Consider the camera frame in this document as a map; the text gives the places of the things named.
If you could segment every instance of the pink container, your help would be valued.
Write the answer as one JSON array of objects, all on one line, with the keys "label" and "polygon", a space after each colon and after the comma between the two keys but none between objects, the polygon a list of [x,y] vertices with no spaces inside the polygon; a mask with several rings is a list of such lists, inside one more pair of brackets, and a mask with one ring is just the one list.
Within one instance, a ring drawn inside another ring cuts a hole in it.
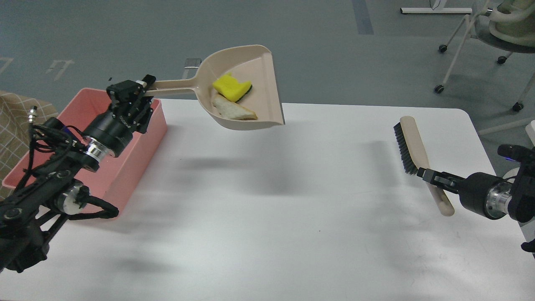
[{"label": "pink container", "polygon": [[[98,114],[107,110],[109,104],[110,98],[106,91],[84,88],[57,118],[65,125],[74,125],[84,130]],[[126,206],[167,131],[161,101],[154,99],[151,107],[154,112],[145,134],[135,132],[132,141],[121,155],[117,158],[107,156],[100,162],[97,172],[82,169],[75,177],[89,187],[91,195],[113,204],[120,211]],[[35,152],[34,167],[44,163],[49,157],[50,154]],[[4,178],[2,185],[14,189],[24,174],[23,169],[27,166],[28,154]],[[88,205],[83,212],[91,213],[98,210],[99,208]]]}]

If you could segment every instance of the dustpan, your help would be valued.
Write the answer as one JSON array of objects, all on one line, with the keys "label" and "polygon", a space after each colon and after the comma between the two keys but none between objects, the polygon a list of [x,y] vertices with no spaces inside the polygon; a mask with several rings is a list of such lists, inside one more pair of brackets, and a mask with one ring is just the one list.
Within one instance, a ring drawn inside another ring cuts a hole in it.
[{"label": "dustpan", "polygon": [[[239,82],[250,80],[253,84],[240,101],[243,107],[253,110],[258,120],[237,121],[222,118],[212,105],[217,91],[212,83],[231,73]],[[231,130],[258,130],[283,125],[284,116],[277,91],[273,57],[262,45],[248,45],[220,50],[207,57],[190,79],[156,81],[147,96],[169,96],[193,91],[201,106],[220,125]]]}]

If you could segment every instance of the sponge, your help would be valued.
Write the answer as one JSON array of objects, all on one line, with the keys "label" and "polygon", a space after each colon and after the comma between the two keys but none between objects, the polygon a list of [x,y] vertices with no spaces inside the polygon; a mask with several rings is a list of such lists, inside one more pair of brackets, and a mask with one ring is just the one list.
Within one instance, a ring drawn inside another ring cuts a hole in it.
[{"label": "sponge", "polygon": [[231,73],[223,75],[212,85],[217,92],[232,102],[240,100],[253,86],[249,80],[239,83],[237,79],[232,77]]}]

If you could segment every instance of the bread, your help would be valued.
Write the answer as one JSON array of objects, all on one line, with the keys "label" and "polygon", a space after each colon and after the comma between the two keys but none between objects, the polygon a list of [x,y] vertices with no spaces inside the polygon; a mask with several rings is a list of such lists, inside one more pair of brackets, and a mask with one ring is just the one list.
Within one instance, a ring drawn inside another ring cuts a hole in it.
[{"label": "bread", "polygon": [[256,113],[234,103],[221,95],[216,95],[212,104],[223,118],[232,120],[258,120]]}]

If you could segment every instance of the white table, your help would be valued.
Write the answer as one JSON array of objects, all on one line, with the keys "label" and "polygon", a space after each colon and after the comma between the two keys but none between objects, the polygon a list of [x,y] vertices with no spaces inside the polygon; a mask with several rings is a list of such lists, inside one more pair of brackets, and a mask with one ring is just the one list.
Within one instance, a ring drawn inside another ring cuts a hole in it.
[{"label": "white table", "polygon": [[0,274],[0,299],[533,298],[515,221],[454,194],[443,217],[403,172],[392,127],[412,115],[432,168],[493,173],[463,111],[285,103],[286,125],[240,132],[194,100],[163,105],[169,130],[119,219],[67,222],[48,260]]}]

